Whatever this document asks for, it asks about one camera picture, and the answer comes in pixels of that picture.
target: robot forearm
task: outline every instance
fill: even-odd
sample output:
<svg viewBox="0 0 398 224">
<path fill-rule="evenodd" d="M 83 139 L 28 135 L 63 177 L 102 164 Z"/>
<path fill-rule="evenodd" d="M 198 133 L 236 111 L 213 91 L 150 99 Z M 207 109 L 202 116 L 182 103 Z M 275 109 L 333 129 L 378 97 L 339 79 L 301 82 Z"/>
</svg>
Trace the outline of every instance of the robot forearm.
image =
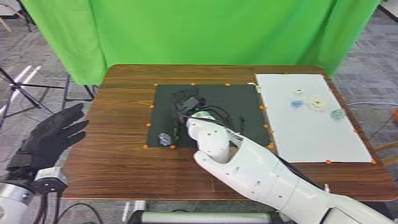
<svg viewBox="0 0 398 224">
<path fill-rule="evenodd" d="M 253 201 L 269 205 L 298 224 L 390 224 L 392 221 L 353 199 L 330 194 L 291 172 L 268 149 L 227 128 L 195 119 L 186 121 L 197 140 L 197 164 Z M 229 142 L 237 152 L 229 160 Z"/>
</svg>

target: white board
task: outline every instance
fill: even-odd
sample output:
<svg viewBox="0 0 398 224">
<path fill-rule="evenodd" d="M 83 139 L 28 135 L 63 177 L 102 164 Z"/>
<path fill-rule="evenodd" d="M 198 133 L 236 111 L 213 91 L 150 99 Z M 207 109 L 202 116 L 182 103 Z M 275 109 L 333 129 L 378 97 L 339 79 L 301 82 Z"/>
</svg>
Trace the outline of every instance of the white board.
<svg viewBox="0 0 398 224">
<path fill-rule="evenodd" d="M 255 78 L 278 156 L 287 162 L 371 162 L 348 117 L 330 116 L 340 106 L 323 76 L 259 74 Z M 314 98 L 324 103 L 323 111 L 307 104 Z M 291 106 L 296 100 L 300 107 Z"/>
</svg>

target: green screen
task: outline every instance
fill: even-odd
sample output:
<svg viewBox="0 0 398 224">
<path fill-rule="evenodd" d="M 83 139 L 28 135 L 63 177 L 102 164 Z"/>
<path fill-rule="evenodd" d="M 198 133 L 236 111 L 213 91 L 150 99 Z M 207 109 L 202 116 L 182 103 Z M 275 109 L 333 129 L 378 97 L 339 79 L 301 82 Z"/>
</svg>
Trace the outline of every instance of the green screen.
<svg viewBox="0 0 398 224">
<path fill-rule="evenodd" d="M 316 65 L 332 75 L 378 2 L 22 0 L 86 85 L 113 64 Z"/>
</svg>

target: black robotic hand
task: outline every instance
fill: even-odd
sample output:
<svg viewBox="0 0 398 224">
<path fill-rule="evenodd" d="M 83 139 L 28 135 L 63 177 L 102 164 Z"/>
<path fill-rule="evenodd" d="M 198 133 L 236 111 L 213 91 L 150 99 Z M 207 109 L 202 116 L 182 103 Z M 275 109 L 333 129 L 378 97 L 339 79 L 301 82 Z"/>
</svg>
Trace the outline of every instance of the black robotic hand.
<svg viewBox="0 0 398 224">
<path fill-rule="evenodd" d="M 28 139 L 22 141 L 22 146 L 12 156 L 6 171 L 14 173 L 14 178 L 35 175 L 35 172 L 51 167 L 58 160 L 58 156 L 85 137 L 85 128 L 88 121 L 76 124 L 74 121 L 83 117 L 83 104 L 74 105 L 62 110 L 38 123 L 30 132 Z"/>
</svg>

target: wire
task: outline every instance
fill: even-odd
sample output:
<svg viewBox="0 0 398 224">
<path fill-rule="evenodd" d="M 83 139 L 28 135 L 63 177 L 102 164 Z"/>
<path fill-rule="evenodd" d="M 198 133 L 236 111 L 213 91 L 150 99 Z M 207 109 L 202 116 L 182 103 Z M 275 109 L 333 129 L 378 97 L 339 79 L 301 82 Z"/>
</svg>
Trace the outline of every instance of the wire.
<svg viewBox="0 0 398 224">
<path fill-rule="evenodd" d="M 54 220 L 54 223 L 53 223 L 53 224 L 58 224 L 58 221 L 60 221 L 60 219 L 62 219 L 62 217 L 63 217 L 67 211 L 69 211 L 70 208 L 76 207 L 77 205 L 85 206 L 85 207 L 90 209 L 90 211 L 93 212 L 93 215 L 95 215 L 99 224 L 102 224 L 102 219 L 101 219 L 99 213 L 97 213 L 93 207 L 92 207 L 88 204 L 85 204 L 85 203 L 76 203 L 76 204 L 72 204 L 72 205 L 65 208 L 65 210 L 63 210 L 63 212 L 60 213 L 60 216 L 58 216 L 56 220 Z"/>
<path fill-rule="evenodd" d="M 369 136 L 369 140 L 371 140 L 371 139 L 372 139 L 372 137 L 376 136 L 376 134 L 378 134 L 378 132 L 381 131 L 383 127 L 387 126 L 388 121 L 392 120 L 392 118 L 394 118 L 394 113 L 392 113 L 392 115 L 390 115 L 390 117 L 388 117 L 387 121 L 383 122 L 381 127 L 378 128 L 378 130 L 374 131 L 372 135 Z"/>
<path fill-rule="evenodd" d="M 38 212 L 37 212 L 37 216 L 35 216 L 35 220 L 33 220 L 33 224 L 40 223 L 40 219 L 46 213 L 46 209 L 47 209 L 47 195 L 40 196 L 40 207 L 38 207 Z"/>
<path fill-rule="evenodd" d="M 227 125 L 221 124 L 216 120 L 211 120 L 211 119 L 207 119 L 207 118 L 191 117 L 191 116 L 186 116 L 184 114 L 181 114 L 181 116 L 182 116 L 184 118 L 191 118 L 191 119 L 195 119 L 195 120 L 207 121 L 209 123 L 218 124 L 221 127 L 225 127 L 227 129 L 232 130 L 232 128 L 227 127 Z"/>
<path fill-rule="evenodd" d="M 218 109 L 223 112 L 225 117 L 220 116 L 218 112 L 211 108 Z M 220 118 L 223 120 L 223 123 L 234 128 L 230 114 L 227 113 L 227 111 L 225 111 L 225 109 L 221 107 L 207 105 L 207 106 L 200 107 L 198 110 L 213 111 L 216 113 L 216 115 L 220 116 Z"/>
<path fill-rule="evenodd" d="M 303 173 L 300 172 L 300 170 L 292 167 L 292 165 L 289 164 L 289 162 L 276 156 L 276 159 L 280 160 L 284 166 L 287 167 L 289 171 L 294 173 L 294 175 L 308 182 L 308 184 L 312 184 L 312 186 L 316 188 L 319 188 L 319 186 L 314 184 L 312 180 L 308 179 L 308 177 L 303 175 Z"/>
<path fill-rule="evenodd" d="M 348 103 L 346 105 L 348 106 L 353 106 L 353 105 L 360 105 L 360 104 L 372 104 L 372 105 L 390 105 L 390 106 L 398 106 L 398 103 L 387 103 L 387 102 L 355 102 L 355 103 Z"/>
<path fill-rule="evenodd" d="M 62 192 L 56 192 L 56 199 L 54 199 L 54 213 L 53 213 L 53 224 L 56 224 L 58 221 L 58 209 L 60 209 L 60 198 L 62 198 Z"/>
</svg>

